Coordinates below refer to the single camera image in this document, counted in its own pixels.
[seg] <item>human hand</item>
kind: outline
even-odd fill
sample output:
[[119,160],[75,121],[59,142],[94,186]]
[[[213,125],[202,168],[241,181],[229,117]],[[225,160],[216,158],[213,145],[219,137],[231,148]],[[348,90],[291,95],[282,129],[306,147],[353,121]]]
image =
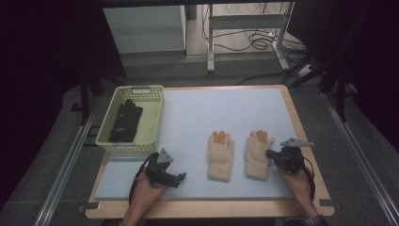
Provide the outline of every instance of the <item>human hand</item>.
[[274,138],[268,138],[266,131],[252,131],[247,139],[247,164],[246,173],[248,176],[266,180],[269,159],[266,157],[266,150],[273,143]]
[[209,136],[209,177],[228,182],[231,179],[234,141],[224,131]]
[[158,201],[168,188],[167,186],[153,187],[150,178],[144,171],[137,179],[131,204],[122,221],[123,226],[135,226],[144,213]]
[[305,218],[317,217],[318,214],[310,196],[311,184],[305,171],[301,169],[296,173],[288,173],[280,167],[278,167],[278,171],[284,179],[288,189],[294,195]]

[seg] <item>black cable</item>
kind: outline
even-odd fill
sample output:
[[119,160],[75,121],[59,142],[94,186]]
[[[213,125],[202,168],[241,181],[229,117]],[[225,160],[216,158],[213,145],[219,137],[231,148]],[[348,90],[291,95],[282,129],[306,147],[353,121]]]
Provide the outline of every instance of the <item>black cable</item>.
[[235,34],[239,34],[239,33],[246,33],[248,31],[256,31],[256,29],[255,30],[249,29],[249,30],[233,31],[233,32],[229,32],[229,33],[224,33],[224,34],[221,34],[221,35],[213,36],[213,38],[219,38],[219,37],[228,36],[228,35],[235,35]]
[[[282,11],[283,4],[284,4],[284,3],[282,2],[281,5],[280,5],[279,13],[281,13],[281,11]],[[259,5],[254,9],[253,13],[255,13],[256,9],[259,8],[260,5],[261,5],[261,3],[259,3]],[[262,14],[265,13],[266,7],[267,7],[267,3],[266,3],[266,4],[264,5],[264,7],[263,7]],[[203,37],[205,40],[207,40],[207,41],[209,41],[209,39],[208,39],[208,37],[206,36],[206,32],[205,32],[205,21],[206,21],[206,15],[208,15],[208,10],[209,10],[209,6],[208,6],[208,8],[206,9],[206,12],[205,12],[205,15],[204,15],[204,14],[203,14],[203,5],[201,5],[201,15],[202,15],[202,30],[201,30],[201,35],[202,35],[202,37]],[[226,4],[226,10],[231,14],[231,12],[230,12],[229,9],[228,9],[227,4]],[[249,39],[249,41],[250,41],[250,45],[249,45],[248,47],[245,47],[245,48],[242,48],[242,49],[232,49],[232,48],[230,48],[230,47],[227,47],[227,46],[221,45],[221,44],[214,44],[214,45],[215,45],[215,46],[222,47],[222,48],[225,48],[225,49],[228,49],[228,50],[231,50],[231,51],[236,51],[236,52],[247,50],[247,49],[250,48],[251,46],[252,46],[253,48],[257,49],[257,50],[264,50],[264,49],[266,49],[271,43],[273,43],[273,41],[275,41],[275,38],[276,38],[276,37],[278,37],[278,35],[274,35],[273,38],[270,38],[270,37],[267,36],[267,35],[262,35],[262,34],[259,34],[259,33],[258,33],[258,31],[260,31],[260,32],[267,32],[267,31],[262,31],[262,30],[260,30],[260,29],[255,29],[255,30],[252,30],[252,29],[251,29],[251,30],[242,30],[242,31],[238,31],[238,32],[225,33],[225,34],[213,36],[213,38],[215,39],[215,38],[222,37],[222,36],[227,36],[227,35],[232,35],[232,34],[238,34],[238,33],[248,32],[248,31],[254,31],[253,34],[251,34],[251,35],[248,36],[248,39]],[[262,36],[263,38],[254,39],[254,37],[257,36],[257,35]],[[304,43],[298,42],[298,41],[286,40],[286,39],[283,39],[283,40],[284,40],[284,41],[291,42],[291,43],[296,43],[296,44],[305,45]],[[289,49],[289,48],[285,48],[284,50],[296,51],[296,50],[292,50],[292,49]]]
[[298,53],[298,54],[310,54],[308,50],[298,50],[298,49],[291,49],[286,47],[285,45],[281,45],[281,49],[284,50],[286,53]]
[[264,14],[264,13],[266,12],[266,8],[267,8],[267,3],[264,3],[264,7],[263,7],[263,10],[262,10],[262,14]]
[[287,41],[287,42],[291,42],[291,43],[295,43],[295,44],[305,45],[302,41],[286,40],[284,37],[282,38],[282,40]]
[[258,3],[258,6],[255,9],[253,9],[252,14],[255,13],[257,8],[259,8],[259,12],[261,13],[261,3]]
[[286,58],[287,58],[287,60],[289,60],[289,61],[291,61],[291,62],[297,64],[297,63],[300,62],[300,60],[299,60],[299,61],[294,61],[294,60],[292,60],[292,59],[290,58],[290,55],[306,55],[306,54],[307,54],[307,53],[288,53],[288,54],[286,55]]
[[152,157],[154,153],[151,153],[146,160],[144,160],[143,164],[140,166],[140,169],[138,169],[138,172],[136,173],[135,179],[132,182],[132,186],[130,187],[130,192],[129,192],[129,205],[130,202],[132,201],[133,198],[133,193],[135,193],[135,188],[136,188],[136,184],[137,184],[137,180],[138,177],[140,177],[140,174],[143,172],[144,167],[146,166],[147,162],[150,160],[150,158]]
[[[293,71],[297,70],[299,67],[303,66],[303,65],[306,63],[305,58],[307,58],[307,56],[304,56],[304,57],[299,61],[299,63],[297,63],[297,64],[296,64],[291,70],[289,70],[289,71],[281,72],[281,73],[266,73],[266,74],[260,74],[260,75],[251,76],[251,77],[248,77],[248,78],[245,78],[245,79],[239,81],[238,83],[235,84],[235,86],[241,86],[242,83],[244,83],[244,82],[246,82],[246,81],[248,81],[248,80],[251,80],[251,79],[255,79],[255,78],[265,77],[265,76],[269,76],[269,75],[279,75],[279,74],[292,73]],[[286,79],[287,79],[287,76],[284,77],[284,78],[281,80],[280,83],[283,84],[283,82],[284,82]]]
[[315,190],[316,190],[316,185],[314,183],[313,165],[311,164],[311,172],[309,171],[309,169],[306,166],[304,166],[302,169],[306,173],[306,175],[308,176],[309,184],[311,186],[311,199],[313,200],[314,199],[314,193],[315,193]]

